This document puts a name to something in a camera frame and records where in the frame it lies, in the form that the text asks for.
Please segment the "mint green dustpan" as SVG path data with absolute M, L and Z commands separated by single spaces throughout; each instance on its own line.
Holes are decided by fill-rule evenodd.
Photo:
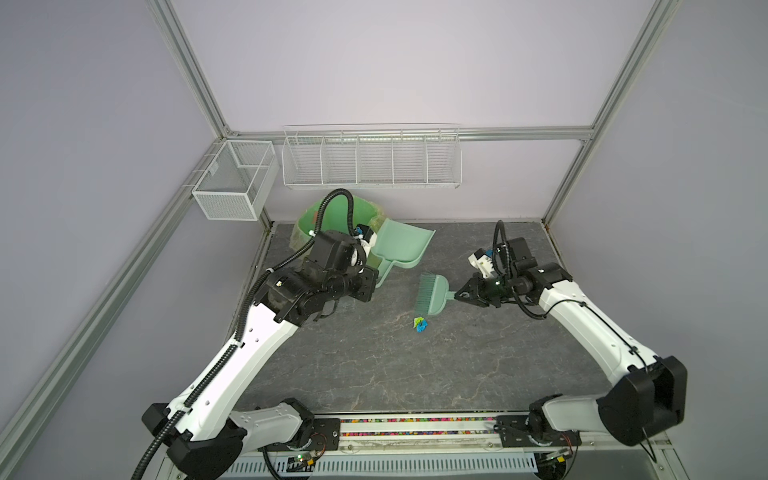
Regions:
M 413 225 L 387 219 L 377 232 L 371 253 L 380 260 L 376 287 L 380 288 L 393 267 L 412 269 L 423 258 L 429 243 L 435 235 Z

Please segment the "mint green hand brush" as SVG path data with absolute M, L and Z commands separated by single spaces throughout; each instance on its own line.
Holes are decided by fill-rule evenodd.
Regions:
M 419 289 L 414 305 L 416 317 L 439 315 L 446 304 L 455 298 L 446 277 L 424 272 L 419 278 Z

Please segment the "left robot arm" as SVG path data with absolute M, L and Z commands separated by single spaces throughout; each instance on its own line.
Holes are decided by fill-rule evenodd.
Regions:
M 308 242 L 267 269 L 239 308 L 232 336 L 204 371 L 169 403 L 142 416 L 153 436 L 132 474 L 143 478 L 165 446 L 190 479 L 217 479 L 243 453 L 278 444 L 306 450 L 318 437 L 314 414 L 294 398 L 238 411 L 244 390 L 269 358 L 308 320 L 332 315 L 340 299 L 371 300 L 378 272 L 367 263 L 372 229 L 353 223 L 354 197 L 331 191 L 320 203 Z

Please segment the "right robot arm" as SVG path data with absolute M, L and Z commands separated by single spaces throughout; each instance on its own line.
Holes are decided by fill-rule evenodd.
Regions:
M 533 320 L 555 320 L 590 354 L 610 384 L 603 394 L 543 397 L 529 406 L 524 431 L 538 445 L 565 432 L 611 435 L 636 446 L 681 424 L 688 372 L 674 356 L 661 357 L 624 331 L 588 298 L 557 263 L 539 263 L 522 237 L 494 226 L 489 249 L 471 258 L 475 274 L 455 293 L 481 308 L 511 304 Z

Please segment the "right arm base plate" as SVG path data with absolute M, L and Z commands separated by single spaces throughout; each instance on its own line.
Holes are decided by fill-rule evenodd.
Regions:
M 537 415 L 508 414 L 496 417 L 494 431 L 504 448 L 512 447 L 577 447 L 581 436 L 575 431 L 557 431 Z

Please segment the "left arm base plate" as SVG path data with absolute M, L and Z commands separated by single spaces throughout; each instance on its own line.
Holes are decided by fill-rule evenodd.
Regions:
M 270 452 L 336 451 L 341 440 L 341 420 L 337 417 L 315 417 L 304 422 L 287 443 L 266 446 Z

